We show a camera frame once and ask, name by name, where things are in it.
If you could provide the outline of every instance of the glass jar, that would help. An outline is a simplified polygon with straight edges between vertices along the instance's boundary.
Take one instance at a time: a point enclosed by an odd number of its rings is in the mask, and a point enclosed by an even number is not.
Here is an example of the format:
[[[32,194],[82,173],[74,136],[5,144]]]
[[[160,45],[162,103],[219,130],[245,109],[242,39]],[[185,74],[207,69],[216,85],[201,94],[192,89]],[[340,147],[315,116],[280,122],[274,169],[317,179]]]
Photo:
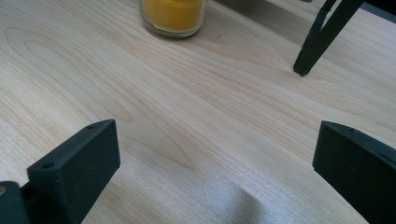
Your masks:
[[[187,37],[199,30],[206,0],[140,0],[140,15],[158,35]]]

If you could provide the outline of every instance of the light wood surface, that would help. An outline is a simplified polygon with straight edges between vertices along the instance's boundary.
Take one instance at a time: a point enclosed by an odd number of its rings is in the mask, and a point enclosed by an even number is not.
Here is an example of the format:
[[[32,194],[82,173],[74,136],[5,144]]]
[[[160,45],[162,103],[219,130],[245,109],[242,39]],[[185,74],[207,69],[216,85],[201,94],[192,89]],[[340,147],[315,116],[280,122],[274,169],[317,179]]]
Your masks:
[[[121,168],[84,223],[364,223],[311,162],[324,119],[396,147],[396,26],[359,10],[301,78],[323,2],[209,1],[171,40],[137,0],[0,0],[0,180],[116,119]]]

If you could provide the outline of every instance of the wooden table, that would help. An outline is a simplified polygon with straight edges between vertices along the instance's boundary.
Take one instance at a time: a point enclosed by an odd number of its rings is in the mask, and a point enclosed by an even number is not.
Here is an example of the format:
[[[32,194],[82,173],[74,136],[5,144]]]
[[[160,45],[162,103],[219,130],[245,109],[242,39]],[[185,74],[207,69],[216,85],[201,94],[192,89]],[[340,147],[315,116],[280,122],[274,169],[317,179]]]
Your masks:
[[[171,40],[136,0],[0,0],[0,179],[114,118],[121,168],[84,223],[364,222],[311,162],[324,119],[396,147],[395,25],[359,10],[301,78],[323,1],[229,4]]]

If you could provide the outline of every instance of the black bracket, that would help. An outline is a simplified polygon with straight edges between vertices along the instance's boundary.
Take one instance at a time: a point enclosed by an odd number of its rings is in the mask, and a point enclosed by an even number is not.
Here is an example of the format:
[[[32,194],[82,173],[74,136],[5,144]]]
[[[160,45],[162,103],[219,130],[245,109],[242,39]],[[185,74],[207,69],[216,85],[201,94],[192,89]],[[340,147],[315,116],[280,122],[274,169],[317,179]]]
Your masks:
[[[0,182],[0,224],[76,224],[120,167],[114,119],[89,125],[27,169],[21,189]]]
[[[396,223],[396,149],[322,121],[313,166],[368,222]]]

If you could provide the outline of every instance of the black metal leg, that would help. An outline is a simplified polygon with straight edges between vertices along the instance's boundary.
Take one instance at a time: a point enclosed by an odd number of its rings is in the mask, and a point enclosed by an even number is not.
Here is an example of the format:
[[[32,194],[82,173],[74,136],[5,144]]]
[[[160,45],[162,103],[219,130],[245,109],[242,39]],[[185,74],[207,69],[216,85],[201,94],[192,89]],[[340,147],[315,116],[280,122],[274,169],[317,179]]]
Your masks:
[[[321,29],[327,13],[331,10],[335,0],[327,0],[309,31],[303,48],[293,66],[294,72],[302,77],[311,71],[324,51],[338,36],[347,22],[359,9],[364,0],[342,0],[338,8]]]

